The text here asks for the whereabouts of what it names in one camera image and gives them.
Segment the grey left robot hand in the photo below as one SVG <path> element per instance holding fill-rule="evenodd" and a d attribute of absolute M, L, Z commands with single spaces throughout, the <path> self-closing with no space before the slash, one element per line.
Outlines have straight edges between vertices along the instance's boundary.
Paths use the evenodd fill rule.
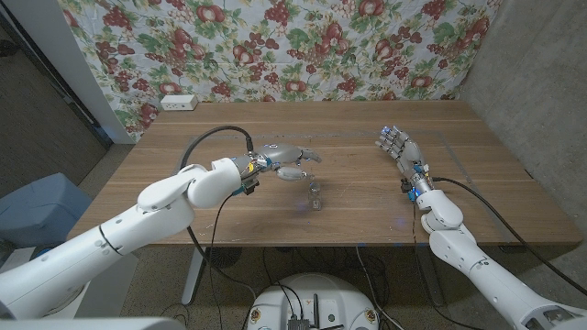
<path fill-rule="evenodd" d="M 310 148 L 284 143 L 263 145 L 256 149 L 256 154 L 259 160 L 266 162 L 265 171 L 274 171 L 279 179 L 289 182 L 312 177 L 310 173 L 298 167 L 301 160 L 313 160 L 317 163 L 322 161 Z"/>

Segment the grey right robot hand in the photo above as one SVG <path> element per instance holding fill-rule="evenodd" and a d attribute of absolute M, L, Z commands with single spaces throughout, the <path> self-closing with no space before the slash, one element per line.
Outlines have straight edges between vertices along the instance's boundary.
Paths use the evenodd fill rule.
<path fill-rule="evenodd" d="M 406 178 L 423 173 L 426 169 L 426 161 L 418 145 L 396 126 L 385 126 L 375 145 L 396 162 L 398 170 Z"/>

